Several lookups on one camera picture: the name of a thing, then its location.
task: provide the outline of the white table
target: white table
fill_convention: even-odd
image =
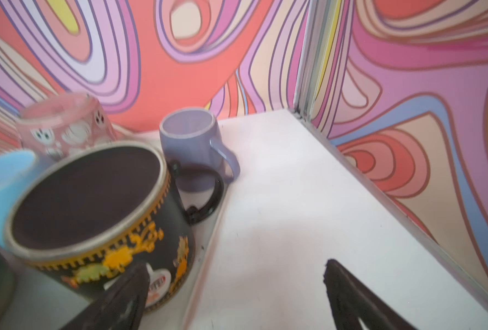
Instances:
[[[141,330],[334,329],[323,284],[332,258],[419,330],[488,329],[488,298],[291,113],[220,126],[240,178],[218,218],[195,229],[200,254],[184,287]],[[157,144],[157,133],[138,138]],[[86,304],[28,270],[0,329],[55,330]]]

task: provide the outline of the pink cartoon mug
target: pink cartoon mug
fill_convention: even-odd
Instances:
[[[24,148],[55,160],[116,140],[101,104],[86,93],[67,93],[35,103],[21,111],[16,128]]]

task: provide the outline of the colorful wall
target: colorful wall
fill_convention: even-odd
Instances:
[[[312,123],[488,292],[488,1],[343,0],[328,49]]]
[[[308,0],[0,0],[0,152],[25,106],[87,91],[123,133],[291,107]]]

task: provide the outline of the light blue mug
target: light blue mug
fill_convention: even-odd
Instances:
[[[0,246],[8,213],[19,196],[54,162],[28,149],[0,156]]]

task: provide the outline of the patterned wallpaper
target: patterned wallpaper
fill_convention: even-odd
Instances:
[[[291,107],[308,0],[0,0],[0,152],[26,105],[98,97],[120,132],[169,112]]]
[[[488,292],[488,1],[343,0],[334,22],[312,123]]]

